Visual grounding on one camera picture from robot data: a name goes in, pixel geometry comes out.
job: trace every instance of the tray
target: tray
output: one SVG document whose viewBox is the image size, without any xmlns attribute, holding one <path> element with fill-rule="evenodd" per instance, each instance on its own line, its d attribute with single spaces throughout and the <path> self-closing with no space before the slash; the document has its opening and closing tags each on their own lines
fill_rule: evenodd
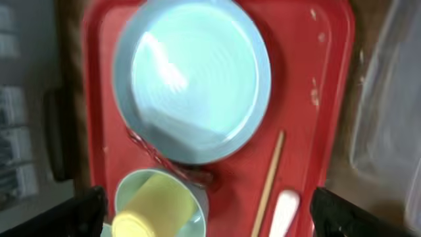
<svg viewBox="0 0 421 237">
<path fill-rule="evenodd" d="M 93 185 L 109 196 L 129 172 L 152 167 L 147 153 L 127 136 L 112 94 L 112 57 L 124 24 L 140 0 L 98 0 L 84 18 L 84 76 L 89 163 Z M 207 169 L 221 179 L 208 191 L 207 236 L 249 236 L 279 130 L 284 150 L 261 236 L 268 236 L 278 194 L 297 190 L 301 206 L 288 236 L 311 236 L 311 195 L 323 186 L 345 88 L 354 20 L 344 0 L 240 0 L 258 26 L 272 65 L 272 94 L 265 118 L 251 140 Z"/>
</svg>

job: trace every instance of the light blue bowl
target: light blue bowl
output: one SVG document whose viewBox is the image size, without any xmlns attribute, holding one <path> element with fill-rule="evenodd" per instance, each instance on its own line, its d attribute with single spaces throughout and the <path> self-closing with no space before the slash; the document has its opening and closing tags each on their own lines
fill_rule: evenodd
<svg viewBox="0 0 421 237">
<path fill-rule="evenodd" d="M 206 191 L 193 184 L 179 179 L 177 176 L 163 169 L 141 169 L 131 172 L 120 181 L 114 197 L 114 208 L 119 214 L 127 203 L 135 196 L 136 192 L 154 174 L 168 176 L 178 182 L 186 190 L 189 190 L 191 197 L 197 205 L 197 212 L 178 231 L 175 237 L 205 237 L 207 228 L 207 217 L 209 212 L 209 201 Z"/>
<path fill-rule="evenodd" d="M 103 231 L 101 232 L 100 237 L 112 237 L 111 225 L 103 223 Z"/>
<path fill-rule="evenodd" d="M 121 35 L 113 77 L 127 126 L 167 158 L 194 165 L 251 138 L 271 85 L 262 37 L 229 0 L 148 0 Z"/>
</svg>

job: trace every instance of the chopstick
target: chopstick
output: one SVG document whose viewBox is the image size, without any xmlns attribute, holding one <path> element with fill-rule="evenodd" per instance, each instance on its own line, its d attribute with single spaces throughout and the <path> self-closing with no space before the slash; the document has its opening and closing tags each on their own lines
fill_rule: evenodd
<svg viewBox="0 0 421 237">
<path fill-rule="evenodd" d="M 285 132 L 281 131 L 278 136 L 278 141 L 276 142 L 275 150 L 272 156 L 272 161 L 270 162 L 268 175 L 266 177 L 266 182 L 264 183 L 262 197 L 260 198 L 259 208 L 257 209 L 257 215 L 255 223 L 253 225 L 253 231 L 251 232 L 251 237 L 257 237 L 259 235 L 260 227 L 262 225 L 264 211 L 269 200 L 269 194 L 272 190 L 272 184 L 274 182 L 274 177 L 276 173 L 276 168 L 278 167 L 280 153 L 282 146 L 284 145 L 284 136 Z"/>
</svg>

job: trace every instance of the cup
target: cup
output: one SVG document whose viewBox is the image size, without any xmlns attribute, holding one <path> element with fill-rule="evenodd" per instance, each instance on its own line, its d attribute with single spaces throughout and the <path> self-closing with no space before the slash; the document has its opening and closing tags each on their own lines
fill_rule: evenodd
<svg viewBox="0 0 421 237">
<path fill-rule="evenodd" d="M 206 192 L 162 169 L 126 176 L 114 200 L 114 237 L 205 236 Z"/>
</svg>

